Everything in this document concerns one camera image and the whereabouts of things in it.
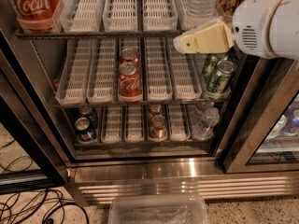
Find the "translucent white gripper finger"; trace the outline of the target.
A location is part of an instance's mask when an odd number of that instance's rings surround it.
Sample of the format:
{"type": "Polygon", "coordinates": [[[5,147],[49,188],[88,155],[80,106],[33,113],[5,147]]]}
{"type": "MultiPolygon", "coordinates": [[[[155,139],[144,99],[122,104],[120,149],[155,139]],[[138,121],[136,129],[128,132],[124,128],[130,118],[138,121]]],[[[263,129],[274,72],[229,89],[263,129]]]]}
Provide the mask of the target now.
{"type": "Polygon", "coordinates": [[[220,51],[223,43],[223,21],[208,21],[175,37],[173,43],[177,51],[220,51]]]}

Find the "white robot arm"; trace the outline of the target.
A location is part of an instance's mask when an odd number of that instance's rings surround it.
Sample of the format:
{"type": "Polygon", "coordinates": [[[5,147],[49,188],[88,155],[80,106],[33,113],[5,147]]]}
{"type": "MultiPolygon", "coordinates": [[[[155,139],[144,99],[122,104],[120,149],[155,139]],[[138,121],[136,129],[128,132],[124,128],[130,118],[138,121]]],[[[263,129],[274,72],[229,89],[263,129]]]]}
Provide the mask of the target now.
{"type": "Polygon", "coordinates": [[[260,58],[299,60],[299,0],[245,0],[230,24],[213,18],[173,43],[183,54],[224,53],[238,46],[260,58]]]}

